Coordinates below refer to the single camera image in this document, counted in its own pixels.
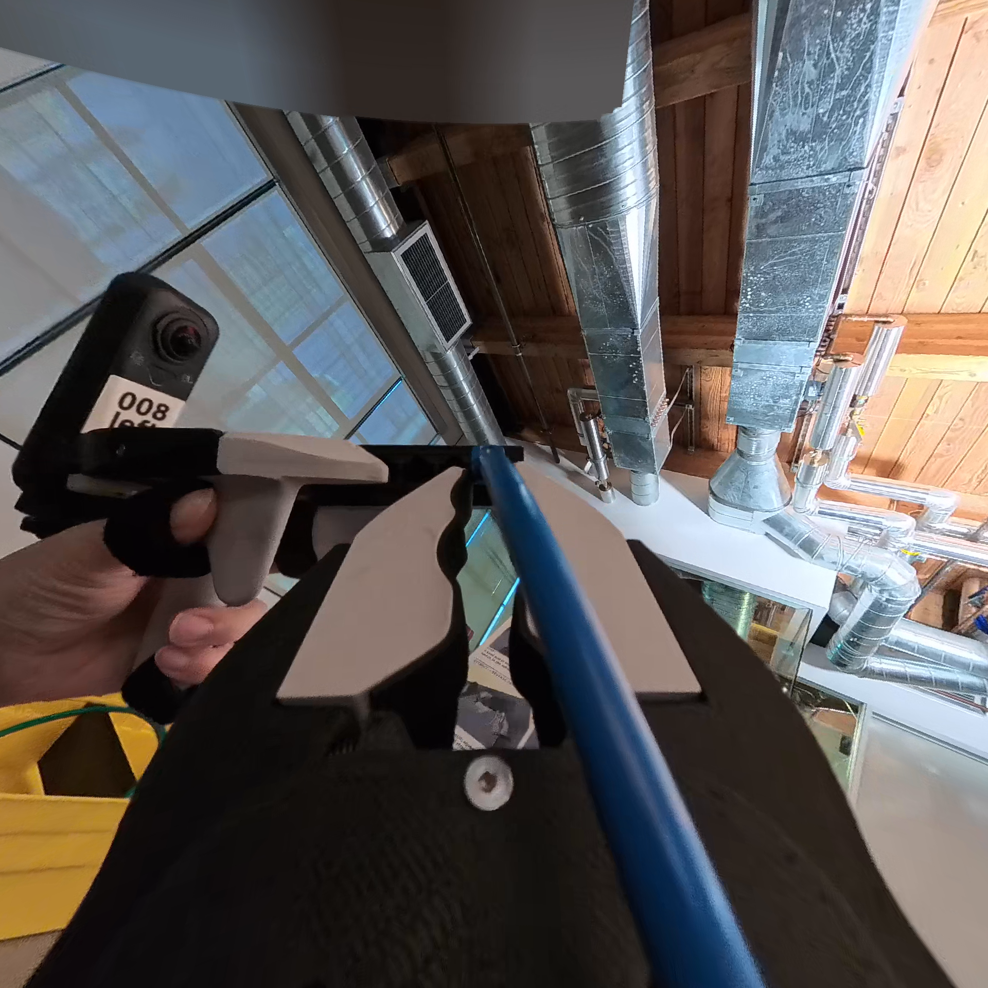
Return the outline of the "rectangular metal duct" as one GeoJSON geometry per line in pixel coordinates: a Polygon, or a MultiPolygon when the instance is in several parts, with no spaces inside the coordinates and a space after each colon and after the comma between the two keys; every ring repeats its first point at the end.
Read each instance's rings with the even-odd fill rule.
{"type": "Polygon", "coordinates": [[[531,125],[613,461],[657,502],[671,449],[658,296],[660,182],[647,1],[633,2],[623,101],[596,120],[531,125]]]}
{"type": "Polygon", "coordinates": [[[754,2],[750,185],[726,420],[795,425],[871,156],[928,1],[754,2]]]}

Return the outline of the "metal vent grille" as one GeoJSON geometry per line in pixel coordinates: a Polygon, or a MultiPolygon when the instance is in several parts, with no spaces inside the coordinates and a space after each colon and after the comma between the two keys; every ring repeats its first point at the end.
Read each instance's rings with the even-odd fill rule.
{"type": "Polygon", "coordinates": [[[472,319],[430,224],[423,221],[415,226],[391,256],[423,306],[439,345],[450,351],[472,319]]]}

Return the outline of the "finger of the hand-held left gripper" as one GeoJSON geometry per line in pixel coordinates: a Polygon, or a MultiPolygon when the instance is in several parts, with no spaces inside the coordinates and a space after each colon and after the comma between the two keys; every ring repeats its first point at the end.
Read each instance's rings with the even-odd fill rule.
{"type": "Polygon", "coordinates": [[[389,467],[345,439],[274,434],[224,434],[218,442],[218,487],[232,479],[329,484],[379,484],[389,467]]]}
{"type": "Polygon", "coordinates": [[[372,506],[319,506],[312,524],[312,545],[317,558],[341,544],[351,544],[373,520],[372,506]]]}

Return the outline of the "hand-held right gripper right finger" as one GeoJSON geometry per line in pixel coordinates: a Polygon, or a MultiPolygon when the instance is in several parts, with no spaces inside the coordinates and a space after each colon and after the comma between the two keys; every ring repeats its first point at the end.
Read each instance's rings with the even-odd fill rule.
{"type": "MultiPolygon", "coordinates": [[[[619,529],[534,467],[522,466],[520,473],[637,698],[647,702],[699,698],[698,679],[619,529]]],[[[564,718],[525,599],[527,591],[522,594],[514,605],[510,630],[512,682],[532,709],[537,745],[560,745],[566,737],[564,718]]]]}

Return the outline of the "shiny insulated pipe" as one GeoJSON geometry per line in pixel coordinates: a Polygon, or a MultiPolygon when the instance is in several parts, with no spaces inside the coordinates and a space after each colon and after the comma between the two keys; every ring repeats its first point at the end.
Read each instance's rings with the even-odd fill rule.
{"type": "Polygon", "coordinates": [[[820,506],[818,491],[822,486],[918,505],[922,510],[913,522],[913,531],[919,533],[938,532],[960,503],[959,494],[944,488],[851,473],[850,460],[833,451],[826,463],[819,456],[800,464],[792,494],[793,509],[802,514],[814,513],[820,506]]]}
{"type": "Polygon", "coordinates": [[[807,455],[821,463],[837,444],[846,420],[859,416],[883,382],[907,325],[904,315],[872,321],[871,338],[863,354],[829,355],[826,377],[809,435],[807,455]]]}

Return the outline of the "person's left hand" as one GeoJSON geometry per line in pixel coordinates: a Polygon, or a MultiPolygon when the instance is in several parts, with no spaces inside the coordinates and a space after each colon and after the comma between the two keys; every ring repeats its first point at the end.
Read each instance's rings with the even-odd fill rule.
{"type": "Polygon", "coordinates": [[[150,561],[199,550],[216,495],[199,483],[146,491],[92,521],[2,558],[1,701],[97,697],[121,691],[161,593],[150,561]]]}

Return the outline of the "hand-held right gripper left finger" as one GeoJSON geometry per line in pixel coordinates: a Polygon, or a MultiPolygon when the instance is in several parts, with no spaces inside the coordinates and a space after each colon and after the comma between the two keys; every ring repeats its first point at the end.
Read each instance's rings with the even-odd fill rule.
{"type": "Polygon", "coordinates": [[[278,688],[278,700],[366,710],[463,618],[458,576],[471,480],[451,466],[378,510],[355,534],[278,688]]]}

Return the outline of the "silver elbow duct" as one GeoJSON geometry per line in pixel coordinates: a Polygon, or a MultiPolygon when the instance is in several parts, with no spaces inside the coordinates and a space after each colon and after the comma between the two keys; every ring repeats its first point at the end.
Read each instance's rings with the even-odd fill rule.
{"type": "Polygon", "coordinates": [[[916,571],[899,553],[866,545],[845,554],[836,572],[862,583],[858,601],[826,649],[839,670],[862,674],[920,594],[916,571]]]}

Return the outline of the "large gridded window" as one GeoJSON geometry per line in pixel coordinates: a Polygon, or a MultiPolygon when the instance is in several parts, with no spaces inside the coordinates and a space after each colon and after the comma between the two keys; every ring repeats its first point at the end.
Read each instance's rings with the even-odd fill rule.
{"type": "Polygon", "coordinates": [[[228,106],[53,67],[2,86],[2,436],[19,443],[117,274],[216,317],[180,423],[441,443],[228,106]]]}

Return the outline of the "black network switch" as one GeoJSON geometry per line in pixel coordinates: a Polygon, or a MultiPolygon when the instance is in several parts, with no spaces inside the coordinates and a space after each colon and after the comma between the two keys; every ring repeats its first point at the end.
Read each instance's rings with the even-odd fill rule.
{"type": "Polygon", "coordinates": [[[316,508],[386,508],[447,469],[456,467],[465,471],[466,479],[472,485],[472,507],[492,506],[486,484],[473,467],[475,447],[372,444],[362,449],[387,466],[387,481],[308,484],[301,488],[297,499],[316,508]]]}

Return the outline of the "silver round duct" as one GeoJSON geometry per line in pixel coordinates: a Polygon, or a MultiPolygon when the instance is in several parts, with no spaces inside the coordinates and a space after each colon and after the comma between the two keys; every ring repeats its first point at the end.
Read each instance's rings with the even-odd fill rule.
{"type": "Polygon", "coordinates": [[[442,349],[423,306],[391,256],[411,230],[426,220],[411,223],[402,216],[354,117],[291,111],[287,119],[415,343],[464,437],[473,446],[502,446],[505,443],[502,430],[463,351],[463,337],[450,351],[442,349]]]}

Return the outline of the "printed instruction poster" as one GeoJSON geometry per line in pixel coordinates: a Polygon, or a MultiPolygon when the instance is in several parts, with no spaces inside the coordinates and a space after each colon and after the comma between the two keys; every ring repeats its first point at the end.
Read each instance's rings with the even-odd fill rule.
{"type": "Polygon", "coordinates": [[[532,707],[512,681],[511,624],[511,620],[502,622],[470,655],[458,699],[454,750],[539,747],[532,707]]]}

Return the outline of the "yellow plastic bin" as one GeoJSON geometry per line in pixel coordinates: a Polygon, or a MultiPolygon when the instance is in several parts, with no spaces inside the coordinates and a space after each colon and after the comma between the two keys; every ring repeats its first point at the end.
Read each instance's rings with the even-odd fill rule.
{"type": "Polygon", "coordinates": [[[1,939],[60,931],[89,890],[167,729],[119,694],[1,710],[1,939]],[[39,760],[83,712],[105,711],[136,783],[129,797],[50,797],[39,760]]]}

